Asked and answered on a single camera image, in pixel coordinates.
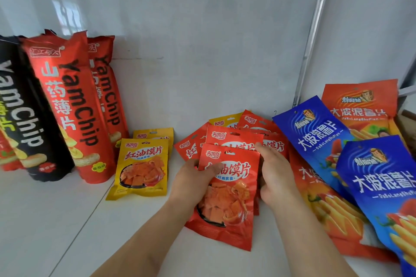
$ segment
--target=blue snack package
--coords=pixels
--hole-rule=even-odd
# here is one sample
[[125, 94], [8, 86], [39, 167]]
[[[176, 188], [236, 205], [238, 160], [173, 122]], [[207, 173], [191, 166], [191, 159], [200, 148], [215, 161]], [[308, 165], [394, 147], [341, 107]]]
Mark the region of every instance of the blue snack package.
[[399, 136], [346, 143], [336, 167], [381, 242], [416, 276], [416, 162]]
[[273, 121], [325, 183], [356, 205], [346, 183], [336, 172], [343, 145], [354, 137], [320, 98], [314, 96], [289, 111], [274, 116]]

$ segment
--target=metal strip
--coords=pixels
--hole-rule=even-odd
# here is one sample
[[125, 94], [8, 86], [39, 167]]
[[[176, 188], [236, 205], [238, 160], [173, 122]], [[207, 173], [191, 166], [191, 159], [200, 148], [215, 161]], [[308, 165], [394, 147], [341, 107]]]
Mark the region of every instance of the metal strip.
[[324, 9], [324, 5], [325, 5], [325, 0], [316, 1], [315, 11], [312, 17], [311, 27], [309, 29], [308, 40], [306, 41], [306, 48], [303, 54], [303, 61], [300, 67], [299, 78], [297, 80], [296, 91], [294, 93], [294, 100], [293, 100], [292, 107], [297, 106], [300, 101], [303, 81], [305, 79], [306, 70], [309, 66], [309, 62], [310, 62], [313, 46], [315, 44], [316, 35], [317, 35], [320, 20], [322, 17], [322, 11]]

